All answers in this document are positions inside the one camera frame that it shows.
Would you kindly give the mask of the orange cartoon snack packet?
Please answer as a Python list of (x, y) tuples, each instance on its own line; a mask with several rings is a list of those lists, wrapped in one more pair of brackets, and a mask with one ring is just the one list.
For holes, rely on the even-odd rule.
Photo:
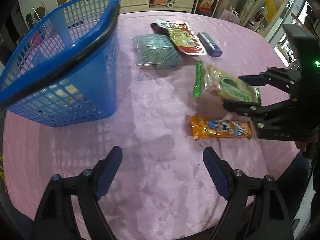
[(250, 122), (190, 116), (190, 123), (194, 140), (214, 138), (250, 140), (252, 138)]

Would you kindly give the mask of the red and yellow snack bag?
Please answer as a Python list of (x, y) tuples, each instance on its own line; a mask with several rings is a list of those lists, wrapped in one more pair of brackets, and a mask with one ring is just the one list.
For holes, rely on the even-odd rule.
[(180, 52), (190, 56), (207, 55), (203, 44), (187, 22), (156, 20), (156, 24), (168, 32), (171, 41)]

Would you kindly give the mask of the pink gift bag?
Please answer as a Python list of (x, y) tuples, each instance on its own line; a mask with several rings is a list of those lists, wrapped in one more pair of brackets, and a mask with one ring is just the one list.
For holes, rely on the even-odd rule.
[(240, 17), (237, 11), (235, 10), (227, 10), (225, 9), (219, 16), (219, 19), (228, 21), (234, 24), (238, 24), (240, 22)]

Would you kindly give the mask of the blue plastic basket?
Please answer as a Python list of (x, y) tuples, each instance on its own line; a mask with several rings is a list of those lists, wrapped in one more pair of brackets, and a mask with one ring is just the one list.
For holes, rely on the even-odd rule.
[(72, 0), (40, 20), (1, 74), (1, 109), (50, 127), (112, 116), (120, 3)]

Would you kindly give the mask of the dark purple flat packet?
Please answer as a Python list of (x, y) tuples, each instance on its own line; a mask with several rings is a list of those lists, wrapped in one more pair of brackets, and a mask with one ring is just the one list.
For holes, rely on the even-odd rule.
[(157, 23), (151, 23), (150, 27), (155, 34), (169, 36), (169, 32), (168, 32), (167, 28), (163, 28), (163, 27), (159, 26)]

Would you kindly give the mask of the green-edged cracker pack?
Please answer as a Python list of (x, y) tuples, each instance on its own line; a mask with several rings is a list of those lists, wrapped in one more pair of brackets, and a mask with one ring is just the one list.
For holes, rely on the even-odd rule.
[(193, 97), (216, 95), (223, 100), (262, 103), (260, 90), (203, 61), (196, 62)]

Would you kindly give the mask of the blue wrapped snack roll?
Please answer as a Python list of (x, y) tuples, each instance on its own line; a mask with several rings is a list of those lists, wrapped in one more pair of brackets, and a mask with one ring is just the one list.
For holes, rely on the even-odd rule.
[(214, 40), (205, 32), (199, 32), (197, 34), (198, 39), (207, 51), (207, 54), (211, 57), (220, 57), (222, 55), (222, 50), (214, 42)]

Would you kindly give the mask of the blue striped clear snack bag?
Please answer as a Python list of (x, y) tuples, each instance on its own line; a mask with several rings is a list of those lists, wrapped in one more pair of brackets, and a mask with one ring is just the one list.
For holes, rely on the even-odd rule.
[(175, 68), (183, 58), (166, 35), (145, 34), (132, 39), (136, 65), (143, 69)]

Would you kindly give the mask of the pink quilted table mat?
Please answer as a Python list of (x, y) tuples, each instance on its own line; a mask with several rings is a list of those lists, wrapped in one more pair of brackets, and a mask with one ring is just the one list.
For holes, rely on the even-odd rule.
[(175, 69), (136, 66), (132, 39), (152, 32), (157, 19), (185, 21), (220, 46), (219, 58), (203, 56), (234, 76), (255, 75), (283, 62), (259, 34), (216, 18), (177, 12), (122, 14), (118, 20), (117, 110), (108, 119), (51, 128), (8, 112), (3, 160), (14, 207), (34, 218), (54, 174), (77, 176), (113, 146), (123, 161), (100, 207), (117, 239), (178, 239), (215, 225), (225, 208), (203, 163), (211, 146), (248, 176), (279, 178), (297, 154), (295, 145), (257, 138), (195, 141), (188, 116), (236, 119), (219, 98), (192, 96), (195, 61)]

